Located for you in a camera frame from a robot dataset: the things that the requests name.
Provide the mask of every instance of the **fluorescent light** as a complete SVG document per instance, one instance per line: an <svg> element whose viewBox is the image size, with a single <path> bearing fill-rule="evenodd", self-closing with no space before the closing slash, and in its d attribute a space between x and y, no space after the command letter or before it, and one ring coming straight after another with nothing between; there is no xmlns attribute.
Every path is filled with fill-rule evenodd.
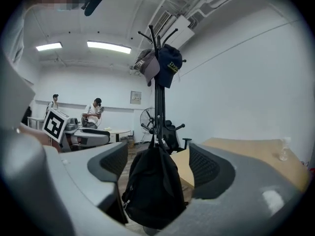
<svg viewBox="0 0 315 236"><path fill-rule="evenodd" d="M54 43L54 44L37 46L36 48L38 49L38 51L45 51L45 50L50 50L50 49L62 48L62 47L63 46L61 45L61 43L58 42L58 43Z"/></svg>
<svg viewBox="0 0 315 236"><path fill-rule="evenodd" d="M94 42L94 41L88 41L88 47L101 48L101 49L112 50L112 51L127 53L127 54L130 54L131 52L131 48L129 47L109 44L109 43Z"/></svg>

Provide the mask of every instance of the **office chair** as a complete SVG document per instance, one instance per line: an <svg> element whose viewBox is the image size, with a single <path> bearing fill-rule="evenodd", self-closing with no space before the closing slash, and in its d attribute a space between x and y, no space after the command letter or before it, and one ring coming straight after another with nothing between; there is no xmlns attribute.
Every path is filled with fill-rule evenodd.
<svg viewBox="0 0 315 236"><path fill-rule="evenodd" d="M166 127L170 129L175 129L175 126L172 125L172 122L170 120L166 121ZM173 131L173 130L170 131L167 128L163 128L163 139L168 146L166 151L169 154L171 154L173 151L181 152L187 149L187 143L188 141L191 141L190 138L183 138L183 140L185 141L185 147L184 148L179 147L176 131Z"/></svg>

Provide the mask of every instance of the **chair armrest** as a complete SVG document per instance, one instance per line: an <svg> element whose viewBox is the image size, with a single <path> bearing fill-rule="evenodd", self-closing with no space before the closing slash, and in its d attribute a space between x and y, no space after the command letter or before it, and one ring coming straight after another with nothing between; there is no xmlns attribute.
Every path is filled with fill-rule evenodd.
<svg viewBox="0 0 315 236"><path fill-rule="evenodd" d="M187 149L187 143L188 143L188 141L191 141L192 139L191 138L183 138L183 140L185 141L184 149Z"/></svg>

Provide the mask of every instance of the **coat rack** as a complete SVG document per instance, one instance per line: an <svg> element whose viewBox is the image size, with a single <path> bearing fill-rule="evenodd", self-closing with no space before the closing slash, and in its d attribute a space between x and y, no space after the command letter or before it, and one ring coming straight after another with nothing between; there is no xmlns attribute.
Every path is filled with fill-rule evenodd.
<svg viewBox="0 0 315 236"><path fill-rule="evenodd" d="M148 39L151 44L154 46L155 56L158 60L158 53L160 49L166 44L167 40L178 31L176 28L173 32L171 32L166 39L163 41L161 45L161 37L160 35L157 36L157 42L155 38L155 34L153 31L153 25L149 25L151 38L147 35L143 34L142 32L138 31L138 34L144 36L146 39ZM177 128L169 128L166 126L166 120L165 120L165 87L160 86L158 83L155 83L155 124L153 128L149 128L143 123L141 126L146 129L150 134L160 136L160 138L163 138L163 128L166 128L169 131L176 131L181 128L185 127L185 124L182 124L178 126ZM156 138L155 140L155 146L164 148L164 144L160 144L159 139Z"/></svg>

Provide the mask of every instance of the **table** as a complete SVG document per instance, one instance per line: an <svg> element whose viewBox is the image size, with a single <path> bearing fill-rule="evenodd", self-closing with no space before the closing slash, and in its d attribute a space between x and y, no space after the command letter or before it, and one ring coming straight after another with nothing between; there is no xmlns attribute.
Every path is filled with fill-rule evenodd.
<svg viewBox="0 0 315 236"><path fill-rule="evenodd" d="M113 130L104 129L104 130L108 131L111 135L116 135L116 143L119 142L119 135L120 134L128 133L131 131L131 130L121 130L121 129L113 129Z"/></svg>
<svg viewBox="0 0 315 236"><path fill-rule="evenodd" d="M31 120L36 122L36 129L39 129L39 123L44 123L45 119L43 118L36 118L36 117L28 117L28 126L31 127Z"/></svg>
<svg viewBox="0 0 315 236"><path fill-rule="evenodd" d="M203 142L202 145L259 159L277 170L302 192L308 187L310 174L307 167L302 165L300 160L290 149L287 150L288 159L283 162L279 160L279 153L282 149L280 139L248 141L210 138ZM194 188L193 174L189 167L189 149L173 154L171 158L178 167L182 184Z"/></svg>

